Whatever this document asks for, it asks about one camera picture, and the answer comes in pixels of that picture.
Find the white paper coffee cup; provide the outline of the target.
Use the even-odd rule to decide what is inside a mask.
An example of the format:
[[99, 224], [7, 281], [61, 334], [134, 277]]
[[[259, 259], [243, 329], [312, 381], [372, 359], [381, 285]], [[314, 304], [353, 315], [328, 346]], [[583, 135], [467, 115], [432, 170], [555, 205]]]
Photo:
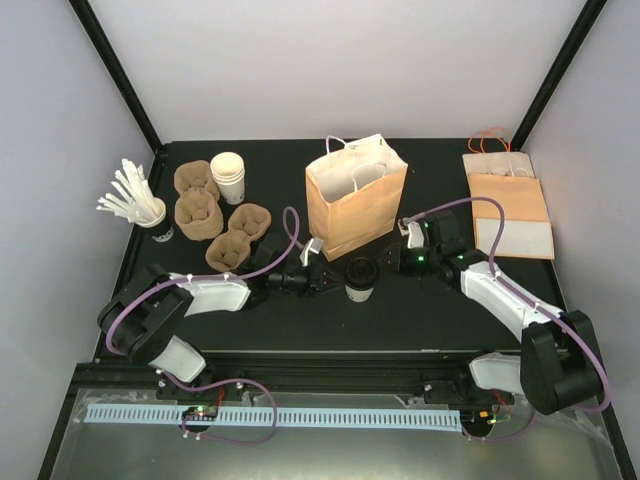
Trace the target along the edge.
[[349, 284], [345, 285], [345, 291], [347, 294], [347, 297], [356, 303], [362, 303], [367, 301], [371, 294], [374, 291], [374, 286], [368, 286], [367, 288], [365, 287], [354, 287], [351, 286]]

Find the brown paper bag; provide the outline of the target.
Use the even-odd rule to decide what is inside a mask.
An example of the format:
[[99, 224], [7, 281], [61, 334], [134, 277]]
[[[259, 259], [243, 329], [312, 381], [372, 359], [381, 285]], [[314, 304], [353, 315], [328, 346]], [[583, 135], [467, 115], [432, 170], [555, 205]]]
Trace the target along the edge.
[[529, 177], [468, 175], [475, 245], [498, 257], [555, 258], [554, 240], [540, 181]]
[[332, 150], [305, 169], [309, 232], [334, 261], [394, 229], [408, 164], [380, 134]]

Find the small brown cup carrier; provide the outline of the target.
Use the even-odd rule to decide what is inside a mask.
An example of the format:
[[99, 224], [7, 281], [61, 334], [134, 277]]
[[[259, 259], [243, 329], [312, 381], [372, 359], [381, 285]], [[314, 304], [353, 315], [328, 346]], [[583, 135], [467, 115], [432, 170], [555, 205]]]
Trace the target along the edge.
[[228, 230], [217, 236], [205, 253], [207, 264], [217, 272], [236, 270], [251, 255], [251, 244], [262, 238], [271, 225], [271, 213], [257, 204], [237, 207]]

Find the brown cup carrier stack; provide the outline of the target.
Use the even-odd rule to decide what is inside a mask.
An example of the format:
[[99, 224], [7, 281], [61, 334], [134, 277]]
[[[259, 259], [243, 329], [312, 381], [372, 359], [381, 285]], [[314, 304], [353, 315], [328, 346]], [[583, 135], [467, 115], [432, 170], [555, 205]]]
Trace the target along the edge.
[[174, 173], [174, 188], [178, 193], [174, 220], [182, 233], [192, 241], [217, 237], [224, 228], [224, 218], [209, 163], [196, 160], [179, 166]]

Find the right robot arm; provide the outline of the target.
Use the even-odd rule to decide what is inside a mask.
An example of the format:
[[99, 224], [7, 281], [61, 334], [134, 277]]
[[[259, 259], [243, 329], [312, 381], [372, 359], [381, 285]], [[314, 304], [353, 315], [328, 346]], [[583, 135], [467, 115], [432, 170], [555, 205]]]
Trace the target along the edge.
[[476, 403], [499, 390], [522, 395], [537, 412], [550, 415], [604, 396], [604, 369], [588, 316], [535, 297], [485, 253], [468, 248], [450, 211], [402, 220], [399, 229], [406, 239], [378, 256], [381, 268], [406, 277], [437, 276], [484, 307], [520, 342], [519, 354], [487, 353], [457, 374], [454, 388], [461, 400]]

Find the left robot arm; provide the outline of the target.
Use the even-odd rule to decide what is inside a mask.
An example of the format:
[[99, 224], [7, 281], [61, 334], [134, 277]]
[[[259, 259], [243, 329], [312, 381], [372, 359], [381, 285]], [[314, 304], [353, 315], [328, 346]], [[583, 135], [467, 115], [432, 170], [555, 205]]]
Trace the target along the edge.
[[167, 373], [193, 399], [205, 398], [215, 376], [204, 356], [178, 337], [179, 326], [194, 315], [255, 308], [273, 292], [310, 298], [343, 287], [320, 250], [316, 238], [298, 250], [269, 234], [234, 272], [193, 276], [151, 265], [101, 310], [97, 325], [112, 352]]

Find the flat brown paper bag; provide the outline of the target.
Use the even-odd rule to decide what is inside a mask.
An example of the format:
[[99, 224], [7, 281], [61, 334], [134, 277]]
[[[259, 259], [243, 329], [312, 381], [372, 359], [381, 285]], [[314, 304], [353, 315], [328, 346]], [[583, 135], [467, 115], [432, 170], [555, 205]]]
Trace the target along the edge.
[[554, 240], [540, 181], [529, 177], [468, 175], [475, 245], [498, 257], [555, 258]]

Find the stack of paper cups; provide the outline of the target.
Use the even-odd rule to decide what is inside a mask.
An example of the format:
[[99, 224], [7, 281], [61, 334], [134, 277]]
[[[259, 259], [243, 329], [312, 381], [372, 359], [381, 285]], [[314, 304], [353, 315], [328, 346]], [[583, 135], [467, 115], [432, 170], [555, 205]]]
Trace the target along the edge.
[[222, 152], [211, 159], [210, 169], [224, 200], [238, 205], [245, 199], [245, 168], [243, 158], [234, 152]]

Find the cup of white stirrers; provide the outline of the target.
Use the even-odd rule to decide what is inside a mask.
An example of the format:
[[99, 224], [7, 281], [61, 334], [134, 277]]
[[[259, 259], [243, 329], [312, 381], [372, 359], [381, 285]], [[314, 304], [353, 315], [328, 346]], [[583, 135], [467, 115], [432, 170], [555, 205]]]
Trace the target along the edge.
[[174, 227], [165, 202], [150, 188], [141, 165], [129, 159], [121, 160], [121, 168], [114, 173], [111, 186], [116, 193], [107, 192], [97, 200], [96, 210], [108, 212], [145, 229], [158, 243], [172, 239]]

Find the left black frame post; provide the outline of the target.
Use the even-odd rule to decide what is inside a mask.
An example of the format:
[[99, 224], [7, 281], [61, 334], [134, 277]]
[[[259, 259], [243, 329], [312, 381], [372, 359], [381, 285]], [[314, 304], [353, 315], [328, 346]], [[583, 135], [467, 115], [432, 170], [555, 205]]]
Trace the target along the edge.
[[68, 3], [108, 71], [140, 132], [151, 150], [157, 153], [162, 149], [163, 143], [90, 2], [87, 0], [69, 0]]

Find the black frame post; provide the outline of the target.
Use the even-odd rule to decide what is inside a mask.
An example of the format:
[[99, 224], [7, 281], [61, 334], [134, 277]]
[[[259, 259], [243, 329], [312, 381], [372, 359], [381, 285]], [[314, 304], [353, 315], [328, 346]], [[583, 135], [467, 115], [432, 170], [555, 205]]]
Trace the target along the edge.
[[524, 147], [607, 3], [607, 0], [588, 0], [584, 3], [512, 137], [513, 150], [520, 151]]
[[87, 0], [69, 0], [68, 3], [108, 71], [140, 132], [151, 150], [157, 153], [162, 149], [163, 143], [90, 2]]

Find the right black frame post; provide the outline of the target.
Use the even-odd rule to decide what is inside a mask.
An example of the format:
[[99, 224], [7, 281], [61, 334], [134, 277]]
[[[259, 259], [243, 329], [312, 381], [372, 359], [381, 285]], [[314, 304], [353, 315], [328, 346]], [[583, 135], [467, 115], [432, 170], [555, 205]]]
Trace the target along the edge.
[[588, 0], [584, 3], [512, 137], [513, 150], [520, 151], [524, 147], [607, 3], [607, 0]]

